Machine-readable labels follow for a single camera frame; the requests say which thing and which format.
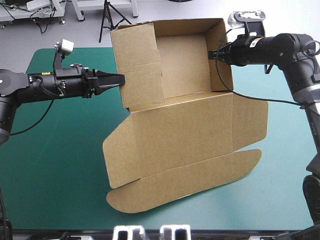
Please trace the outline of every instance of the metal mount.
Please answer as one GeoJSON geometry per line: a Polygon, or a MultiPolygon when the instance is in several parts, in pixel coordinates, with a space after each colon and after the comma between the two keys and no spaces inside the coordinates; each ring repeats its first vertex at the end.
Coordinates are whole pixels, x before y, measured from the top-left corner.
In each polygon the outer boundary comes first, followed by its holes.
{"type": "Polygon", "coordinates": [[[265,28],[262,21],[266,19],[263,11],[234,11],[228,18],[228,24],[232,29],[244,28],[245,36],[265,36],[265,28]]]}

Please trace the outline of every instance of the cardboard box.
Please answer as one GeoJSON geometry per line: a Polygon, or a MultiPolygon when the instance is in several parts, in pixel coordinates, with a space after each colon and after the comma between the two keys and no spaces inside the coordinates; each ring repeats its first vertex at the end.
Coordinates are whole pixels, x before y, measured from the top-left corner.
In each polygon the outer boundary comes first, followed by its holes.
{"type": "MultiPolygon", "coordinates": [[[[267,134],[268,103],[226,92],[215,50],[221,18],[159,20],[111,32],[123,106],[130,109],[103,143],[114,190],[107,201],[137,213],[234,182],[258,163],[258,149],[235,152],[267,134]]],[[[230,66],[222,74],[232,87],[230,66]]]]}

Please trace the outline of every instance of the cable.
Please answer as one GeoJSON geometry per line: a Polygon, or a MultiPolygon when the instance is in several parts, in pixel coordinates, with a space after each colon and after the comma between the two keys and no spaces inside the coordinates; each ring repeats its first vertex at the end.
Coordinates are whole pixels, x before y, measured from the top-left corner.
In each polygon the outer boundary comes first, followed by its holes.
{"type": "Polygon", "coordinates": [[[223,77],[221,76],[221,72],[220,72],[220,67],[219,67],[219,64],[218,64],[218,55],[219,55],[219,51],[222,47],[222,44],[227,36],[227,34],[229,32],[231,32],[233,29],[229,29],[222,37],[221,41],[220,41],[220,44],[219,44],[219,47],[216,51],[216,55],[217,57],[215,58],[215,66],[216,66],[216,70],[217,70],[217,73],[218,73],[218,76],[221,80],[221,82],[223,83],[223,85],[230,91],[232,92],[233,94],[235,95],[238,95],[240,97],[243,97],[243,98],[246,98],[246,99],[252,99],[252,100],[259,100],[259,101],[269,101],[269,102],[276,102],[276,103],[285,103],[285,104],[292,104],[292,105],[296,105],[296,106],[302,106],[303,104],[300,104],[300,103],[297,103],[297,102],[294,102],[294,101],[286,101],[286,100],[278,100],[278,99],[269,99],[269,98],[260,98],[260,97],[254,97],[254,96],[247,96],[247,95],[243,95],[241,93],[238,93],[236,91],[234,91],[233,89],[231,89],[230,87],[227,86],[225,80],[223,79],[223,77]]]}
{"type": "Polygon", "coordinates": [[[50,110],[50,108],[51,108],[51,106],[52,106],[53,103],[54,103],[54,99],[51,100],[48,108],[46,109],[46,111],[44,112],[44,114],[42,115],[42,117],[40,117],[40,119],[39,119],[36,123],[34,123],[34,124],[31,125],[30,127],[26,128],[25,130],[17,131],[17,132],[15,132],[15,133],[11,133],[10,136],[14,136],[14,135],[18,135],[18,134],[23,134],[23,133],[25,133],[26,131],[29,131],[30,129],[32,129],[33,127],[35,127],[38,123],[40,123],[40,122],[45,118],[45,116],[46,116],[47,113],[49,112],[49,110],[50,110]]]}
{"type": "Polygon", "coordinates": [[[52,18],[53,18],[53,16],[55,15],[55,13],[56,13],[56,8],[54,7],[53,8],[53,11],[51,12],[51,14],[50,14],[50,17],[49,17],[49,19],[48,19],[48,21],[47,21],[47,23],[46,23],[46,25],[45,25],[45,29],[43,30],[42,29],[42,27],[41,27],[41,25],[40,25],[40,23],[42,22],[42,20],[44,19],[44,18],[42,18],[40,21],[36,21],[35,19],[33,19],[32,18],[32,16],[34,15],[34,14],[36,14],[37,12],[34,12],[33,14],[31,14],[30,15],[30,19],[39,27],[39,29],[40,29],[40,32],[42,33],[42,34],[44,34],[46,31],[47,31],[47,29],[48,29],[48,25],[49,25],[49,23],[51,22],[51,20],[52,20],[52,18]]]}

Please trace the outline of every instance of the tripod leg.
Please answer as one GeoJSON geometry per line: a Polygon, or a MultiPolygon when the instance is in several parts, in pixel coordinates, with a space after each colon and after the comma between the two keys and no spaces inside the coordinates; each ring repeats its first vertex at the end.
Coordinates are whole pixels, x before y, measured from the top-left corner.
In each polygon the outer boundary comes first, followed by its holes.
{"type": "Polygon", "coordinates": [[[114,26],[114,22],[112,21],[112,16],[111,16],[111,13],[110,13],[110,8],[109,6],[111,6],[113,8],[113,6],[110,4],[110,2],[107,3],[106,5],[106,12],[107,12],[107,15],[108,15],[108,19],[109,19],[109,22],[110,22],[110,29],[111,30],[114,30],[116,29],[115,26],[114,26]]]}
{"type": "Polygon", "coordinates": [[[128,24],[132,24],[125,16],[123,16],[123,14],[121,13],[121,12],[119,12],[114,6],[112,6],[110,3],[109,3],[109,5],[110,5],[110,7],[113,9],[113,10],[115,10],[115,12],[117,13],[117,14],[119,14],[125,21],[127,21],[128,22],[128,24]]]}
{"type": "Polygon", "coordinates": [[[99,43],[101,43],[102,31],[104,30],[104,24],[105,24],[105,18],[106,18],[106,1],[104,1],[104,5],[103,5],[103,14],[102,14],[102,21],[101,21],[99,43]]]}

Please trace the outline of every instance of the green work surface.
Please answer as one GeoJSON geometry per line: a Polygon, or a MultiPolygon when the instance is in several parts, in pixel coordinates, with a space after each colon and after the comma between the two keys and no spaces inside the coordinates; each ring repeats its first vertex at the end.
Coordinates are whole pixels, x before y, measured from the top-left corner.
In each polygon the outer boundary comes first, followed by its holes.
{"type": "MultiPolygon", "coordinates": [[[[53,49],[38,50],[27,72],[52,71],[53,57],[53,49]]],[[[63,65],[72,63],[117,70],[112,48],[76,48],[63,65]]],[[[239,92],[291,98],[277,69],[268,76],[263,66],[232,70],[239,92]]],[[[48,105],[48,101],[22,105],[12,132],[30,126],[48,105]]],[[[39,125],[0,146],[0,186],[13,227],[158,229],[163,224],[190,224],[193,229],[302,229],[312,224],[302,181],[316,151],[298,107],[270,103],[267,138],[246,147],[262,149],[262,158],[245,178],[137,214],[119,212],[106,202],[111,188],[102,143],[128,115],[118,87],[92,99],[56,100],[39,125]]],[[[159,194],[166,194],[166,189],[159,194]]]]}

